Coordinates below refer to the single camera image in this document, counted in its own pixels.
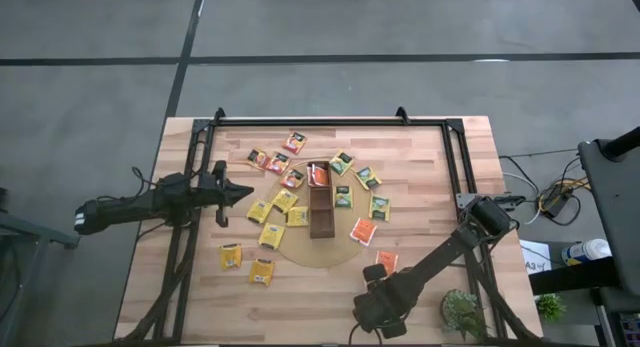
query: green plant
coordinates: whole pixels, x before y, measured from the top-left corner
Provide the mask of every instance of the green plant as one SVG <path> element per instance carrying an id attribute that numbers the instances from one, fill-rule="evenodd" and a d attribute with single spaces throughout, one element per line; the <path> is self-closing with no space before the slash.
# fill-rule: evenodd
<path id="1" fill-rule="evenodd" d="M 487 324 L 482 309 L 478 308 L 478 298 L 468 292 L 450 290 L 442 299 L 440 314 L 446 322 L 445 329 L 458 331 L 466 340 L 467 332 L 482 341 L 487 335 Z"/>
<path id="2" fill-rule="evenodd" d="M 562 298 L 555 294 L 542 295 L 536 301 L 538 314 L 547 321 L 557 321 L 562 318 L 567 308 Z"/>

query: butcher block table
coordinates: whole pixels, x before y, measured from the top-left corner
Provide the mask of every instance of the butcher block table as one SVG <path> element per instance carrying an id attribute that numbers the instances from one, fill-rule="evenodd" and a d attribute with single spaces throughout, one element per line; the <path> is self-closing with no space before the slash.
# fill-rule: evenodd
<path id="1" fill-rule="evenodd" d="M 504 193 L 502 170 L 488 117 L 463 117 L 463 121 L 478 192 Z M 193 118 L 167 120 L 154 180 L 183 171 L 192 123 Z M 308 138 L 298 155 L 282 148 L 283 141 L 293 131 Z M 465 178 L 455 138 L 453 136 L 454 153 L 464 191 Z M 278 251 L 259 247 L 257 241 L 262 226 L 245 216 L 255 199 L 266 198 L 282 176 L 258 170 L 246 163 L 250 150 L 255 147 L 269 155 L 274 151 L 285 153 L 292 157 L 291 165 L 329 160 L 339 149 L 344 150 L 355 157 L 352 169 L 357 171 L 369 166 L 382 180 L 375 194 L 391 199 L 390 221 L 377 223 L 378 230 L 369 247 L 347 262 L 330 268 L 303 267 Z M 353 297 L 365 292 L 362 269 L 374 264 L 376 252 L 398 253 L 397 270 L 412 266 L 447 239 L 457 226 L 439 128 L 217 127 L 211 161 L 217 160 L 227 161 L 227 177 L 233 183 L 252 186 L 255 191 L 227 209 L 228 228 L 221 228 L 215 223 L 215 207 L 203 211 L 182 343 L 346 344 L 355 325 L 351 314 Z M 157 224 L 157 220 L 147 221 L 142 224 L 141 231 Z M 170 236 L 171 229 L 162 227 L 137 243 L 116 326 L 116 338 L 130 332 L 158 296 Z M 222 271 L 218 247 L 230 243 L 242 244 L 242 266 Z M 256 258 L 276 263 L 269 287 L 248 282 L 251 262 Z M 500 292 L 524 324 L 541 336 L 540 321 L 516 231 L 507 235 L 493 250 L 492 260 Z M 385 343 L 462 342 L 458 333 L 442 329 L 440 301 L 451 289 L 469 290 L 464 268 L 448 267 L 429 281 L 406 321 L 407 334 Z M 489 307 L 486 295 L 483 305 Z M 175 308 L 175 302 L 169 308 L 167 334 L 172 328 L 172 307 Z M 489 311 L 490 308 L 486 308 L 485 315 L 491 325 Z M 353 343 L 375 344 L 377 339 L 373 333 L 358 330 Z"/>

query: black cable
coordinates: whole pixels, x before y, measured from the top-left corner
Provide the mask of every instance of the black cable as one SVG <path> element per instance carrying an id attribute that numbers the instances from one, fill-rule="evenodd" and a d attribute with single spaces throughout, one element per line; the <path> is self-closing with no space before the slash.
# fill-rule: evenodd
<path id="1" fill-rule="evenodd" d="M 353 328 L 351 329 L 351 332 L 349 332 L 349 342 L 347 344 L 348 346 L 352 345 L 353 333 L 358 329 L 358 327 L 360 327 L 360 323 L 356 323 L 356 325 L 353 326 Z M 373 332 L 375 332 L 376 336 L 378 337 L 378 345 L 382 346 L 382 338 L 380 337 L 380 333 L 378 332 L 378 329 L 374 328 Z"/>
<path id="2" fill-rule="evenodd" d="M 0 315 L 0 324 L 2 324 L 2 321 L 11 310 L 11 307 L 13 306 L 13 303 L 15 302 L 16 297 L 18 296 L 18 292 L 20 291 L 21 278 L 20 278 L 20 267 L 18 266 L 18 252 L 16 251 L 16 246 L 13 240 L 11 240 L 11 253 L 13 254 L 13 265 L 14 265 L 14 270 L 16 274 L 16 290 L 15 292 L 13 292 L 13 296 L 11 296 L 11 300 L 9 301 L 9 304 Z"/>
<path id="3" fill-rule="evenodd" d="M 498 156 L 498 158 L 500 159 L 508 159 L 509 161 L 511 161 L 511 163 L 513 163 L 514 166 L 516 166 L 516 168 L 518 168 L 518 170 L 520 170 L 520 172 L 522 173 L 522 176 L 524 178 L 527 179 L 527 181 L 531 182 L 531 184 L 533 185 L 533 187 L 535 187 L 536 189 L 536 195 L 540 193 L 540 189 L 538 188 L 538 185 L 536 185 L 535 182 L 533 182 L 533 180 L 531 179 L 531 177 L 529 177 L 529 175 L 522 169 L 522 167 L 520 167 L 520 165 L 518 164 L 518 162 L 516 162 L 513 158 L 511 158 L 511 156 Z"/>
<path id="4" fill-rule="evenodd" d="M 197 147 L 199 144 L 205 144 L 204 141 L 195 141 L 191 147 Z M 136 194 L 133 196 L 132 199 L 129 200 L 129 202 L 126 203 L 126 205 L 131 204 L 135 201 L 138 200 L 138 198 L 142 195 L 142 191 L 144 190 L 144 184 L 148 184 L 149 186 L 147 187 L 147 189 L 151 188 L 151 186 L 157 186 L 157 183 L 155 182 L 151 182 L 150 180 L 147 180 L 144 178 L 144 175 L 142 174 L 142 171 L 140 171 L 140 169 L 136 166 L 131 166 L 131 171 L 133 172 L 133 175 L 136 176 L 136 178 L 138 178 L 140 180 L 140 188 L 138 189 L 138 192 L 136 192 Z M 188 177 L 189 181 L 191 181 L 195 176 L 199 175 L 200 172 L 202 172 L 202 168 L 198 169 L 197 171 L 191 171 L 192 174 L 191 176 Z M 173 183 L 168 183 L 166 184 L 166 186 L 171 186 L 174 184 L 178 184 L 181 183 L 182 181 L 176 181 Z M 126 197 L 113 197 L 113 196 L 109 196 L 109 195 L 102 195 L 96 198 L 96 202 L 100 202 L 100 200 L 103 199 L 109 199 L 109 200 L 123 200 Z"/>
<path id="5" fill-rule="evenodd" d="M 146 234 L 147 234 L 147 233 L 149 233 L 149 232 L 153 232 L 153 231 L 157 230 L 158 228 L 160 228 L 160 227 L 164 226 L 166 223 L 167 223 L 167 222 L 166 222 L 166 221 L 164 221 L 164 222 L 160 223 L 159 225 L 157 225 L 157 226 L 155 226 L 155 227 L 152 227 L 152 228 L 149 228 L 148 230 L 146 230 L 146 231 L 144 231 L 144 232 L 140 233 L 140 234 L 138 235 L 138 237 L 136 237 L 136 242 L 137 242 L 137 241 L 139 241 L 139 240 L 140 240 L 140 238 L 142 238 L 142 236 L 146 235 Z"/>
<path id="6" fill-rule="evenodd" d="M 378 346 L 382 346 L 382 338 L 380 338 L 380 333 L 378 333 L 378 329 L 374 328 L 373 332 L 375 332 L 376 336 L 378 337 Z"/>
<path id="7" fill-rule="evenodd" d="M 567 222 L 559 222 L 556 221 L 555 219 L 551 218 L 551 217 L 547 217 L 549 219 L 549 221 L 557 224 L 558 226 L 568 226 L 570 224 L 572 224 L 573 222 L 575 222 L 575 220 L 578 219 L 578 216 L 580 215 L 580 210 L 582 209 L 582 203 L 580 202 L 580 199 L 574 195 L 571 195 L 569 198 L 573 198 L 576 200 L 576 202 L 578 202 L 578 210 L 576 211 L 576 214 Z"/>
<path id="8" fill-rule="evenodd" d="M 355 326 L 353 326 L 353 328 L 351 329 L 351 332 L 349 333 L 349 343 L 348 345 L 351 346 L 351 340 L 353 339 L 353 333 L 358 329 L 358 327 L 360 327 L 360 323 L 356 323 Z"/>
<path id="9" fill-rule="evenodd" d="M 543 255 L 543 254 L 541 254 L 541 253 L 538 253 L 538 252 L 536 252 L 536 251 L 534 251 L 534 250 L 532 250 L 531 248 L 524 247 L 524 246 L 520 246 L 520 247 L 522 247 L 522 249 L 525 249 L 525 250 L 527 250 L 527 251 L 529 251 L 529 252 L 531 252 L 531 253 L 533 253 L 533 254 L 537 254 L 538 256 L 540 256 L 540 257 L 542 257 L 542 258 L 546 259 L 547 261 L 549 261 L 549 262 L 551 262 L 551 263 L 555 263 L 555 264 L 559 265 L 560 267 L 567 267 L 567 265 L 566 265 L 566 264 L 564 264 L 564 263 L 562 263 L 562 262 L 554 261 L 554 260 L 552 260 L 551 258 L 549 258 L 549 257 L 547 257 L 547 256 L 545 256 L 545 255 Z"/>
<path id="10" fill-rule="evenodd" d="M 553 153 L 572 152 L 577 150 L 578 150 L 577 148 L 568 148 L 568 149 L 554 150 L 554 151 L 543 151 L 543 152 L 525 153 L 525 154 L 519 154 L 519 155 L 509 155 L 509 157 L 513 157 L 513 158 L 533 157 L 533 156 L 542 156 L 542 155 L 553 154 Z"/>
<path id="11" fill-rule="evenodd" d="M 576 157 L 574 159 L 572 159 L 569 163 L 567 163 L 567 165 L 564 167 L 564 171 L 562 171 L 562 177 L 560 178 L 560 193 L 562 193 L 562 188 L 564 187 L 564 176 L 567 174 L 567 169 L 569 169 L 569 166 L 571 166 L 573 164 L 573 162 L 579 160 L 580 157 Z"/>

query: gray floor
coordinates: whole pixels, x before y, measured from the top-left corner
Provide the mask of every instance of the gray floor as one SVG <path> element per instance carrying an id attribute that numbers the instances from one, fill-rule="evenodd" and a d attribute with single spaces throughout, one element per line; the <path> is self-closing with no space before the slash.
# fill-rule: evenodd
<path id="1" fill-rule="evenodd" d="M 0 58 L 178 56 L 192 5 L 0 0 Z M 206 0 L 193 55 L 640 51 L 638 32 L 631 0 Z M 174 74 L 174 66 L 0 67 L 0 185 L 12 192 L 10 210 L 71 232 L 85 200 L 135 192 L 130 166 L 151 172 Z M 389 115 L 397 106 L 489 115 L 498 151 L 520 154 L 638 125 L 638 80 L 640 61 L 191 66 L 177 115 L 217 107 L 234 116 Z M 545 185 L 572 157 L 518 160 Z M 533 195 L 517 180 L 507 186 Z M 539 219 L 522 238 L 602 236 L 591 197 L 580 197 L 573 225 Z M 528 220 L 532 210 L 514 216 Z M 20 346 L 111 338 L 130 227 L 83 238 L 75 251 L 51 248 Z M 545 334 L 595 343 L 586 327 L 545 325 Z"/>

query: brown wooden tray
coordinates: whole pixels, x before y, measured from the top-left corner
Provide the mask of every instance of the brown wooden tray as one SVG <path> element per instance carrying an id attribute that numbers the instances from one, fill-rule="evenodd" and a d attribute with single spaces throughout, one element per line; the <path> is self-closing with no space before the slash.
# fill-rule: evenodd
<path id="1" fill-rule="evenodd" d="M 309 186 L 309 237 L 310 238 L 334 238 L 336 235 L 335 224 L 333 220 L 333 204 L 332 204 L 332 183 L 331 170 L 327 161 L 309 162 L 307 166 L 312 164 L 320 165 L 327 170 L 329 179 L 328 186 L 315 187 Z"/>

